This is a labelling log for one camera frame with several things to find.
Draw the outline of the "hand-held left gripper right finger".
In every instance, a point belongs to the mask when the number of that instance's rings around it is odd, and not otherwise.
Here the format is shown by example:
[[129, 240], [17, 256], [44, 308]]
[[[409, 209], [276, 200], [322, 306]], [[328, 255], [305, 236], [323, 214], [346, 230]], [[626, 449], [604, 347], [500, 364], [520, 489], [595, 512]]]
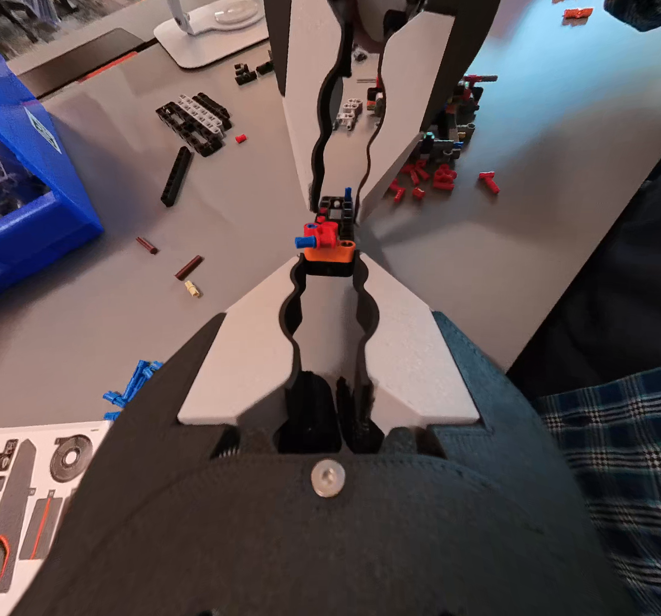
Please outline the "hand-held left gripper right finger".
[[378, 428], [472, 425], [479, 412], [430, 307], [367, 254], [354, 260], [359, 413]]

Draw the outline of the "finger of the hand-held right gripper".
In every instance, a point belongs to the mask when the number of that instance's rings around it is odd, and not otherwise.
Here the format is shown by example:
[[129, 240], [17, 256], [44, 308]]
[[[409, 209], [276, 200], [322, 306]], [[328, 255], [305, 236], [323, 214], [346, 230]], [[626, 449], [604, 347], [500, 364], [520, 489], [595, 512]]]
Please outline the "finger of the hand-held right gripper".
[[379, 65], [385, 111], [368, 145], [368, 175], [358, 195], [365, 223], [417, 145], [455, 17], [422, 11], [387, 40]]
[[284, 114], [296, 171], [311, 211], [319, 209], [324, 150], [332, 132], [335, 89], [346, 77], [352, 25], [330, 0], [292, 0]]

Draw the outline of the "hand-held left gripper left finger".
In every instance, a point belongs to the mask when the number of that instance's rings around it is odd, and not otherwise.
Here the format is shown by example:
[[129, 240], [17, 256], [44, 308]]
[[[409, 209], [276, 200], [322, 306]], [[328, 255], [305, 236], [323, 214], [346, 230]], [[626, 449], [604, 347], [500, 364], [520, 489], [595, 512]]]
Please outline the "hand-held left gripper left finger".
[[304, 256], [292, 258], [226, 313], [178, 413], [187, 425], [282, 426], [302, 371]]

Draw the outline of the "black lego frame assembly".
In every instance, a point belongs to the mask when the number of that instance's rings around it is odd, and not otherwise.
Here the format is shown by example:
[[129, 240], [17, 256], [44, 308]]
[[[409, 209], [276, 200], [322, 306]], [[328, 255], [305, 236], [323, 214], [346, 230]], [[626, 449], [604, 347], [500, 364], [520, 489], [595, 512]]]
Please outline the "black lego frame assembly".
[[352, 188], [342, 196], [323, 196], [314, 219], [295, 238], [295, 247], [305, 259], [307, 274], [349, 277], [357, 252], [355, 209]]

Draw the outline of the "person's right forearm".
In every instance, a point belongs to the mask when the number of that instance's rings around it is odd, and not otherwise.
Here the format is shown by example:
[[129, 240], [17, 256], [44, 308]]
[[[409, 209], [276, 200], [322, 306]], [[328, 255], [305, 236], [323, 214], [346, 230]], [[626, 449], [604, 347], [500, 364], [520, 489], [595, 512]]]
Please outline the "person's right forearm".
[[604, 9], [639, 32], [660, 27], [660, 0], [604, 0]]

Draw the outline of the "lego car chassis assembly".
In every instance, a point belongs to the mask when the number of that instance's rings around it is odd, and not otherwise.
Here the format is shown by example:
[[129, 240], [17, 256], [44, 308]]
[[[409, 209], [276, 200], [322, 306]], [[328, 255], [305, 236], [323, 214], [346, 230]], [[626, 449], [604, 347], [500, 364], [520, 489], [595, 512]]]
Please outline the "lego car chassis assembly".
[[497, 81], [497, 75], [466, 74], [454, 87], [453, 95], [432, 118], [429, 128], [413, 146], [409, 160], [454, 161], [476, 132], [476, 116], [484, 94], [481, 84]]

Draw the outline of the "pile of red lego pins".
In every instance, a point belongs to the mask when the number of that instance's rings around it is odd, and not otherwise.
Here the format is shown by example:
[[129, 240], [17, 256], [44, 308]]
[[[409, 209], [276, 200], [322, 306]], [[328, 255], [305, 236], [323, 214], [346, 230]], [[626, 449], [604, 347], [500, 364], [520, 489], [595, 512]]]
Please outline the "pile of red lego pins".
[[457, 173], [448, 164], [441, 164], [432, 172], [428, 167], [428, 159], [420, 158], [401, 166], [390, 183], [386, 196], [391, 197], [394, 204], [401, 204], [409, 198], [420, 206], [430, 191], [450, 193], [455, 189], [456, 179]]

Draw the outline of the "pile of blue lego pins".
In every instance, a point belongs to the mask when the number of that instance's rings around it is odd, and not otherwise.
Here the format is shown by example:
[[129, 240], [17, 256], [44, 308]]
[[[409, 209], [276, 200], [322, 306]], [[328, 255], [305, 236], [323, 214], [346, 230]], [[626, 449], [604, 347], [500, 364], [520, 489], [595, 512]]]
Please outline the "pile of blue lego pins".
[[123, 392], [108, 390], [103, 394], [103, 400], [117, 409], [111, 412], [106, 412], [103, 420], [115, 421], [125, 410], [126, 405], [137, 396], [139, 390], [154, 377], [154, 374], [163, 366], [158, 361], [140, 361], [129, 380]]

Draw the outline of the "long black lego beam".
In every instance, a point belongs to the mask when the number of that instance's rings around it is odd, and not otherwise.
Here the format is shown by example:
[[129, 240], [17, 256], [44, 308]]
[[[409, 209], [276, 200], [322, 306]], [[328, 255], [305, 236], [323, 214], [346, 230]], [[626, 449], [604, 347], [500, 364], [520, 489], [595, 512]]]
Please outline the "long black lego beam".
[[161, 196], [161, 201], [165, 207], [170, 208], [177, 203], [193, 158], [194, 154], [189, 148], [179, 149]]

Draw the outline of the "lego sticker sheet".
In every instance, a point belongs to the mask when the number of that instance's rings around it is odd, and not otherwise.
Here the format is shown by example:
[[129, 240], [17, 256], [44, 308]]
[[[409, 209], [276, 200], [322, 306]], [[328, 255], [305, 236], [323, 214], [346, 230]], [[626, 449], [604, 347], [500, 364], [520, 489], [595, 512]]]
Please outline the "lego sticker sheet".
[[1, 428], [1, 615], [50, 554], [111, 421]]

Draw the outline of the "pile of light grey pins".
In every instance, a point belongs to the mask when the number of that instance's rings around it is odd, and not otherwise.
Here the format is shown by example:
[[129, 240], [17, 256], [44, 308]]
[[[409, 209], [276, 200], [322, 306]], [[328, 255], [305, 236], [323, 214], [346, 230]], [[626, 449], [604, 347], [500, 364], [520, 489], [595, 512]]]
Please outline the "pile of light grey pins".
[[335, 118], [334, 130], [338, 130], [340, 127], [344, 127], [347, 133], [353, 132], [362, 113], [362, 110], [363, 101], [361, 98], [349, 98], [346, 102], [344, 102]]

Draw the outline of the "white desk stand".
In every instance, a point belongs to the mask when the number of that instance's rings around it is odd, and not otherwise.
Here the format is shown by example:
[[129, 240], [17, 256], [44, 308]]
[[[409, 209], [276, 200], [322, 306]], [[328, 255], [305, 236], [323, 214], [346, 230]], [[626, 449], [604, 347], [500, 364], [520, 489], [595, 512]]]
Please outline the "white desk stand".
[[154, 38], [178, 66], [210, 65], [268, 38], [264, 0], [217, 0], [185, 11], [168, 0], [172, 18], [154, 29]]

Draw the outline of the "stack of black grey beams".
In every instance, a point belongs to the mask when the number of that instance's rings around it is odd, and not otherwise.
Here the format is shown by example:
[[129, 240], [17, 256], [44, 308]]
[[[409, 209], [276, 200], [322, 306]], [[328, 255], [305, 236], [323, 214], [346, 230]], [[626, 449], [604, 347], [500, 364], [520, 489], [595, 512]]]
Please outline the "stack of black grey beams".
[[228, 110], [204, 93], [180, 95], [156, 110], [161, 120], [202, 157], [210, 157], [225, 145], [233, 128]]

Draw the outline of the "blue plastic bin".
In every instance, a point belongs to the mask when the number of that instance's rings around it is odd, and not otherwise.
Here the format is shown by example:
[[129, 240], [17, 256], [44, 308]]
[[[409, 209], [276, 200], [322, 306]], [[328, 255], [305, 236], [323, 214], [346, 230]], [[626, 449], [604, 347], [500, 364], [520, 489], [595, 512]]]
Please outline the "blue plastic bin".
[[1, 143], [51, 192], [1, 217], [1, 291], [103, 232], [50, 113], [1, 58]]

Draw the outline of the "clear plastic bags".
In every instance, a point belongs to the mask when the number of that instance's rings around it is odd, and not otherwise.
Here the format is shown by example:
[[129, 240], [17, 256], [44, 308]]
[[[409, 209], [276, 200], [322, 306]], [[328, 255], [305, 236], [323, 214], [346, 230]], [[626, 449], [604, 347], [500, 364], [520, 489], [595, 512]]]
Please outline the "clear plastic bags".
[[1, 143], [1, 217], [48, 192], [51, 188]]

